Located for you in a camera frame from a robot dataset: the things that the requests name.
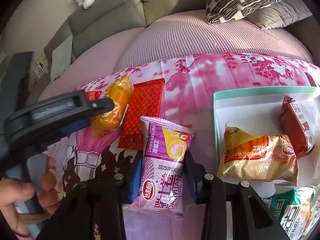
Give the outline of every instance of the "purple snack package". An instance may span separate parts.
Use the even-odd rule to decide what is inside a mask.
[[[189,128],[157,117],[140,117],[144,151],[137,199],[129,209],[183,217],[183,159],[192,137]]]

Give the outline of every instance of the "box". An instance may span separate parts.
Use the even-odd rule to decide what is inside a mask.
[[[253,87],[235,90],[224,90],[213,95],[213,116],[215,126],[215,147],[217,163],[220,163],[224,153],[225,125],[238,127],[252,135],[284,134],[278,121],[281,113],[281,105],[284,95],[294,97],[305,114],[310,129],[315,135],[315,148],[312,153],[298,160],[297,186],[318,185],[320,177],[314,179],[314,162],[319,153],[320,140],[316,131],[320,128],[320,102],[319,87],[304,86],[274,86]],[[237,184],[241,180],[223,176],[225,182]],[[274,184],[282,182],[249,181],[250,185],[261,197],[269,197],[274,194]]]

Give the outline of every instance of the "red oval logo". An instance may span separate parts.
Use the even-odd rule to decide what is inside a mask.
[[[142,195],[145,200],[152,200],[156,196],[156,184],[152,179],[146,179],[142,185]]]
[[[294,154],[294,150],[291,147],[291,145],[286,144],[283,148],[282,148],[282,152],[286,155],[292,155]]]

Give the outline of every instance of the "pink floral tablecloth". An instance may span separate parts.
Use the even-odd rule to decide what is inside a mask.
[[[212,94],[220,90],[252,86],[320,84],[320,69],[307,62],[269,54],[196,54],[159,60],[123,69],[75,88],[102,90],[125,73],[133,83],[164,78],[160,117],[192,128],[196,133],[191,153],[207,172],[216,173]],[[124,171],[137,150],[117,148],[121,128],[104,137],[94,137],[88,127],[51,145],[46,152],[55,158],[52,172],[57,177],[59,199],[77,183],[102,180]],[[150,216],[124,210],[127,239],[200,239],[204,206],[193,204],[186,187],[183,193],[183,219]],[[99,226],[94,230],[99,238]]]

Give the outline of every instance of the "printed date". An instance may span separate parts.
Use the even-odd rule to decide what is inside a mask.
[[[180,172],[180,169],[179,168],[175,168],[175,167],[171,167],[171,166],[164,166],[164,165],[160,165],[158,164],[158,169],[159,170],[163,170],[163,171],[172,171],[172,172],[177,172],[179,173]]]

